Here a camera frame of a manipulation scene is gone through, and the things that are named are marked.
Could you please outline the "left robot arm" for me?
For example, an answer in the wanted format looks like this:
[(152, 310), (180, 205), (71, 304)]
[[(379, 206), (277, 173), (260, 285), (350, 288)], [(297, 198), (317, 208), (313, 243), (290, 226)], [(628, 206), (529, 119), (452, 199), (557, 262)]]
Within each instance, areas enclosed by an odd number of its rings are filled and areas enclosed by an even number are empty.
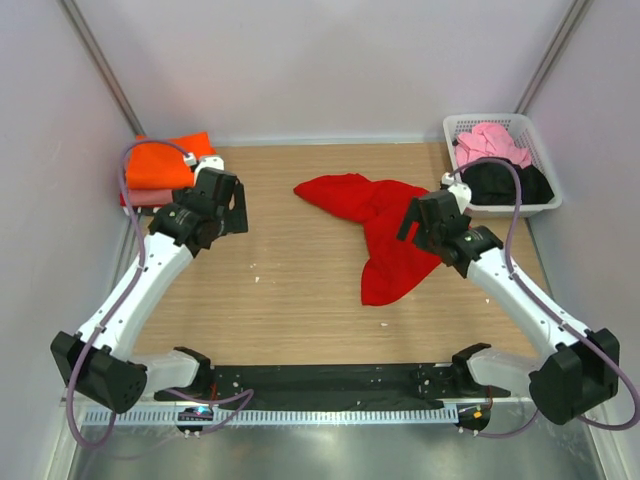
[(157, 304), (198, 253), (248, 230), (244, 186), (233, 173), (206, 167), (194, 187), (173, 197), (154, 215), (142, 253), (103, 305), (75, 334), (60, 332), (50, 346), (65, 384), (117, 414), (145, 395), (199, 400), (214, 383), (210, 359), (192, 349), (133, 353)]

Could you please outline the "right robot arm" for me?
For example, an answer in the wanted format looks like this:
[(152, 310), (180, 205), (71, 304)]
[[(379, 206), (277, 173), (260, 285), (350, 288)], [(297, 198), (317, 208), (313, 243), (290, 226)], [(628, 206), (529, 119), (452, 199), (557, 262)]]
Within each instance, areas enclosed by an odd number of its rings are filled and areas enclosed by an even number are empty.
[(437, 256), (488, 294), (526, 336), (534, 358), (479, 347), (450, 372), (452, 387), (472, 396), (484, 386), (530, 398), (556, 425), (618, 393), (620, 345), (607, 329), (593, 331), (558, 306), (508, 254), (487, 227), (471, 226), (460, 195), (439, 190), (410, 200), (397, 237)]

